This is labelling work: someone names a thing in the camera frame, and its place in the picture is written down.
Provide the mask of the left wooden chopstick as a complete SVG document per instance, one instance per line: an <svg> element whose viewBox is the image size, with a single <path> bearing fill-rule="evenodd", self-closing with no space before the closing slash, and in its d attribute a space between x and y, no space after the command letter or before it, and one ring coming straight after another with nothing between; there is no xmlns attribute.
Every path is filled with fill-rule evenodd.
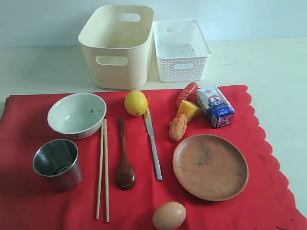
<svg viewBox="0 0 307 230"><path fill-rule="evenodd" d="M101 139L100 139L100 158L97 183L97 203L96 203L96 220L99 220L101 187L102 187L102 171L103 171L103 149L104 149L104 122L101 124Z"/></svg>

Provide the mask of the silver table knife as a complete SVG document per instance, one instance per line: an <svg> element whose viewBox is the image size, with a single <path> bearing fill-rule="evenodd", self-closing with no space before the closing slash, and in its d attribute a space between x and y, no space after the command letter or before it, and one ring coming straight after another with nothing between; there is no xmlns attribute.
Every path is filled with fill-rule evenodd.
<svg viewBox="0 0 307 230"><path fill-rule="evenodd" d="M163 180L158 151L155 143L155 136L153 130L153 122L150 114L150 109L147 107L146 112L144 114L144 121L146 124L147 132L151 141L152 153L153 153L153 161L155 166L156 177L158 181Z"/></svg>

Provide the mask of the wooden chopstick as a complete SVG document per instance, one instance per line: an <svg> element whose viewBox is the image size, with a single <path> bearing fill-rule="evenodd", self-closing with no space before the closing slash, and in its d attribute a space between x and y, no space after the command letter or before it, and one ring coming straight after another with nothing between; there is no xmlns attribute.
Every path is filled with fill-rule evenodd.
<svg viewBox="0 0 307 230"><path fill-rule="evenodd" d="M102 171L103 171L103 149L104 149L104 122L101 124L101 139L100 139L100 158L97 183L97 203L96 203L96 220L99 220L101 187L102 187Z"/></svg>
<svg viewBox="0 0 307 230"><path fill-rule="evenodd" d="M105 206L106 222L109 222L109 173L108 173L108 134L107 119L104 119L104 153L105 153Z"/></svg>

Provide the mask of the yellow cheese wedge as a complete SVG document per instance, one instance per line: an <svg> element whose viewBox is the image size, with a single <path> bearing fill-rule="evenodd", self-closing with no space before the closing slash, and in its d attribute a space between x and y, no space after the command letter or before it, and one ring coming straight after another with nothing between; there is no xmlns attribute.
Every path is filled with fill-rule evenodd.
<svg viewBox="0 0 307 230"><path fill-rule="evenodd" d="M196 103L182 100L178 108L176 117L179 118L181 114L184 114L189 122L202 113L203 110Z"/></svg>

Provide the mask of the red toy sausage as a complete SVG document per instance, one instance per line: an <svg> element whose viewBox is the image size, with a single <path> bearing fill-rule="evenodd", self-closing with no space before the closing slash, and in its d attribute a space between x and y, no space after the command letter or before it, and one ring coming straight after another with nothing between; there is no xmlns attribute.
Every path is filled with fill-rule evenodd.
<svg viewBox="0 0 307 230"><path fill-rule="evenodd" d="M190 99L194 100L194 97L196 97L196 90L198 88L198 85L196 82L189 83L177 96L176 100L176 106L179 108L181 102L189 101Z"/></svg>

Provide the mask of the yellow lemon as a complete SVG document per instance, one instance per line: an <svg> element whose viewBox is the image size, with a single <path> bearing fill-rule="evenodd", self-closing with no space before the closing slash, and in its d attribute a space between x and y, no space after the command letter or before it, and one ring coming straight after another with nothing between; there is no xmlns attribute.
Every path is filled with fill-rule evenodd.
<svg viewBox="0 0 307 230"><path fill-rule="evenodd" d="M126 95L124 106L130 115L141 116L147 111L148 101L144 93L133 90Z"/></svg>

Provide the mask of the orange fried chicken piece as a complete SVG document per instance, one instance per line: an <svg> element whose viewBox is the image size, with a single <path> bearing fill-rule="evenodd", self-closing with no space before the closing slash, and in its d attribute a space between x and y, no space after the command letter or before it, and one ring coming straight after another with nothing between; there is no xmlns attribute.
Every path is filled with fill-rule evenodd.
<svg viewBox="0 0 307 230"><path fill-rule="evenodd" d="M180 114L169 123L169 136L173 141L179 141L182 139L187 129L187 122L187 116L185 114Z"/></svg>

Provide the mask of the brown wooden plate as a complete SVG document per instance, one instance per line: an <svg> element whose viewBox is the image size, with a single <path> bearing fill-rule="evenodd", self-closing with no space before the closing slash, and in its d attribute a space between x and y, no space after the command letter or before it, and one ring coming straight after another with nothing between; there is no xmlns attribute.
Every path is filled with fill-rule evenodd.
<svg viewBox="0 0 307 230"><path fill-rule="evenodd" d="M195 134L176 146L172 165L178 182L192 195L225 201L239 195L248 183L248 163L230 141L212 134Z"/></svg>

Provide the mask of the white ceramic bowl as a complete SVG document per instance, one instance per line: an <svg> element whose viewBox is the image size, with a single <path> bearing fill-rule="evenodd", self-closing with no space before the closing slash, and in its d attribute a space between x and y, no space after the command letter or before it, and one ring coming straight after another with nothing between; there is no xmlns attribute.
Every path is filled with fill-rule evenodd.
<svg viewBox="0 0 307 230"><path fill-rule="evenodd" d="M93 93L74 93L52 105L47 123L54 131L70 139L93 135L106 115L106 102Z"/></svg>

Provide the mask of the brown egg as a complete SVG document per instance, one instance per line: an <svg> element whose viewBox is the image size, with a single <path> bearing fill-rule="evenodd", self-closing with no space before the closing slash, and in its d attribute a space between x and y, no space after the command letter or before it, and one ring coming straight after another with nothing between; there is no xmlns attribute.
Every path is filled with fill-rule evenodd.
<svg viewBox="0 0 307 230"><path fill-rule="evenodd" d="M152 223L158 230L174 230L184 222L186 214L186 209L181 203L166 202L154 211Z"/></svg>

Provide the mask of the cream plastic storage bin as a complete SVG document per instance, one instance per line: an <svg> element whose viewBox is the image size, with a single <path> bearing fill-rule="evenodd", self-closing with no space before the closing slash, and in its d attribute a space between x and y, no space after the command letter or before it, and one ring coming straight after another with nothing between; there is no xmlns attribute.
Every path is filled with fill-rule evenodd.
<svg viewBox="0 0 307 230"><path fill-rule="evenodd" d="M106 5L94 11L79 34L94 83L134 90L146 81L153 49L152 8Z"/></svg>

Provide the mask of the blue white milk carton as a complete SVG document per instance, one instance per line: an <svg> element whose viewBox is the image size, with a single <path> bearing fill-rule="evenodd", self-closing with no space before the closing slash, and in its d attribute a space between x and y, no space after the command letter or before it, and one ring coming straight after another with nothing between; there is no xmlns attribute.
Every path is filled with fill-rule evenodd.
<svg viewBox="0 0 307 230"><path fill-rule="evenodd" d="M214 128L232 124L235 110L218 87L197 89L196 101Z"/></svg>

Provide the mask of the white perforated plastic basket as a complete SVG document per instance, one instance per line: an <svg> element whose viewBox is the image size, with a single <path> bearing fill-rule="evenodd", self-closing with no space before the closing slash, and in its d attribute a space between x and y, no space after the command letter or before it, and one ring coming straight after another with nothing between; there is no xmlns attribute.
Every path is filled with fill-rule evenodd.
<svg viewBox="0 0 307 230"><path fill-rule="evenodd" d="M198 21L167 20L153 24L160 81L201 80L212 52Z"/></svg>

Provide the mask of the stainless steel cup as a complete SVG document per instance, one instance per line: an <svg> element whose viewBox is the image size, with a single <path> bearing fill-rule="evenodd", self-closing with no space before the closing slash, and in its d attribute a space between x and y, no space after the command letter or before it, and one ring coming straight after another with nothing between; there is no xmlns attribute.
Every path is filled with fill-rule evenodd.
<svg viewBox="0 0 307 230"><path fill-rule="evenodd" d="M34 171L58 192L74 189L82 180L77 145L69 139L55 139L44 144L34 155Z"/></svg>

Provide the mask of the dark wooden spoon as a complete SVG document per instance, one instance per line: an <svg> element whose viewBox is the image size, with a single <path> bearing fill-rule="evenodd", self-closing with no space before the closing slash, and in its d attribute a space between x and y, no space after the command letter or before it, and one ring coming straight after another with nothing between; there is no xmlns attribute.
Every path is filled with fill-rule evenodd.
<svg viewBox="0 0 307 230"><path fill-rule="evenodd" d="M120 117L118 123L119 123L119 136L121 141L122 155L117 168L116 183L120 189L129 190L136 183L136 172L133 165L131 164L131 162L127 157L124 118Z"/></svg>

